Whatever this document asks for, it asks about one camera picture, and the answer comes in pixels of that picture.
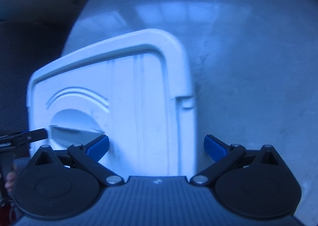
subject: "metal screw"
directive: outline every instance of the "metal screw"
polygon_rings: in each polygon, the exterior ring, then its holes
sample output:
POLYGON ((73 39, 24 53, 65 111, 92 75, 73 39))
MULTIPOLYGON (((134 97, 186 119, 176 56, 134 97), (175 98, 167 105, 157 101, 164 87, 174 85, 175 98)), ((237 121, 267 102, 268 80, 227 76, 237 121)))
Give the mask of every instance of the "metal screw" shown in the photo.
POLYGON ((203 175, 198 175, 198 176, 195 176, 193 178, 193 181, 197 184, 204 184, 206 182, 208 182, 208 178, 206 176, 203 176, 203 175))
POLYGON ((108 176, 106 178, 106 182, 109 183, 109 184, 118 184, 119 182, 121 182, 121 177, 120 176, 117 176, 117 175, 113 175, 113 176, 108 176))

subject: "dark floor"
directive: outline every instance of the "dark floor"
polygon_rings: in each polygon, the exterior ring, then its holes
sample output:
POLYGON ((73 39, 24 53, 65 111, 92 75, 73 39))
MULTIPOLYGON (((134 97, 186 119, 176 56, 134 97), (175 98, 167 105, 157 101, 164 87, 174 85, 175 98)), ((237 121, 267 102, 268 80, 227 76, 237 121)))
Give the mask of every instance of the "dark floor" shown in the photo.
MULTIPOLYGON (((34 71, 60 57, 66 37, 39 24, 0 21, 0 136, 28 129, 28 81, 34 71)), ((27 155, 24 148, 17 158, 27 155)))

